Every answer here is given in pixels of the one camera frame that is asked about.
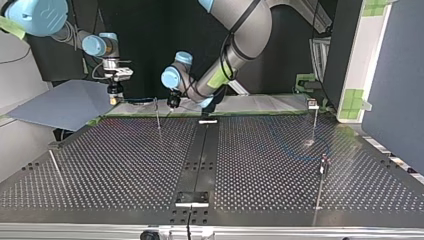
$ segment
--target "small metal block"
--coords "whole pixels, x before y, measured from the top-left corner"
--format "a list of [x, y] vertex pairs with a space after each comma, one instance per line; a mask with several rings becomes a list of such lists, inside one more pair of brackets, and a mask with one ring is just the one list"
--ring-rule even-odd
[[209, 207], [209, 194], [207, 192], [179, 192], [175, 206], [195, 208]]

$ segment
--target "perforated metal table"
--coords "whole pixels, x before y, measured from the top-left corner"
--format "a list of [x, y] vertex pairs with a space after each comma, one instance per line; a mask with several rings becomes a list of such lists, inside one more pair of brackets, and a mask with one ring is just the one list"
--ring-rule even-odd
[[[0, 184], [0, 222], [424, 229], [424, 186], [332, 117], [315, 130], [310, 115], [197, 120], [80, 131]], [[177, 208], [179, 192], [208, 192], [209, 207]]]

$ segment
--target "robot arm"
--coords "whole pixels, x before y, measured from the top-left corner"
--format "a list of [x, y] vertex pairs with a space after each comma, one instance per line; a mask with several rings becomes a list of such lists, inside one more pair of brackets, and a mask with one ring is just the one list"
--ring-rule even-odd
[[123, 99], [121, 81], [129, 80], [133, 71], [120, 67], [118, 38], [115, 33], [93, 35], [76, 29], [67, 20], [68, 4], [66, 0], [7, 0], [1, 4], [1, 15], [24, 27], [28, 34], [37, 37], [50, 36], [83, 49], [87, 54], [102, 59], [105, 75], [109, 79], [108, 93], [111, 104]]
[[187, 96], [201, 107], [207, 107], [213, 94], [233, 79], [244, 64], [257, 58], [271, 35], [271, 10], [261, 0], [199, 0], [199, 3], [229, 31], [220, 58], [199, 80], [190, 77], [192, 56], [178, 52], [175, 62], [165, 69], [162, 83], [171, 89], [170, 107], [179, 105], [178, 97]]

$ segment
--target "white wall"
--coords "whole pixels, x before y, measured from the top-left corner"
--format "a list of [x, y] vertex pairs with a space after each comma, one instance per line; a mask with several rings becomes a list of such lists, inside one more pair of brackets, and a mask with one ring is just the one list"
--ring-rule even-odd
[[[29, 45], [0, 31], [0, 116], [48, 90]], [[41, 156], [54, 141], [52, 128], [0, 117], [0, 181]]]
[[[343, 99], [347, 89], [363, 89], [363, 100], [368, 100], [390, 11], [391, 5], [388, 5], [382, 16], [360, 18], [343, 86], [342, 100], [338, 109], [342, 109]], [[357, 120], [339, 118], [338, 120], [342, 123], [362, 123], [363, 117], [364, 111], [361, 111], [360, 117]]]

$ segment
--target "blue joint cap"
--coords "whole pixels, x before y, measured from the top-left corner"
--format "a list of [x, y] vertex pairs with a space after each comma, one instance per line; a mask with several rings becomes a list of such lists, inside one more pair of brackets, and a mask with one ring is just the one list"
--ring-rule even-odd
[[211, 104], [212, 100], [213, 100], [213, 97], [206, 98], [203, 102], [198, 103], [198, 104], [199, 104], [199, 106], [201, 106], [202, 108], [205, 108], [205, 107], [209, 106], [209, 104]]
[[180, 81], [180, 73], [175, 67], [167, 67], [162, 73], [162, 84], [169, 89], [176, 89]]
[[177, 52], [175, 60], [181, 63], [191, 65], [193, 63], [193, 56], [188, 52]]
[[21, 25], [25, 32], [33, 36], [47, 37], [59, 32], [68, 18], [68, 3], [66, 0], [9, 2], [11, 2], [11, 5], [6, 9], [5, 17]]
[[200, 5], [202, 5], [208, 13], [211, 13], [213, 2], [215, 0], [199, 0]]
[[118, 36], [116, 35], [116, 33], [100, 33], [99, 36], [104, 37], [104, 38], [114, 39], [114, 40], [118, 41]]
[[106, 54], [106, 42], [96, 35], [90, 35], [82, 40], [82, 49], [91, 56], [101, 57]]

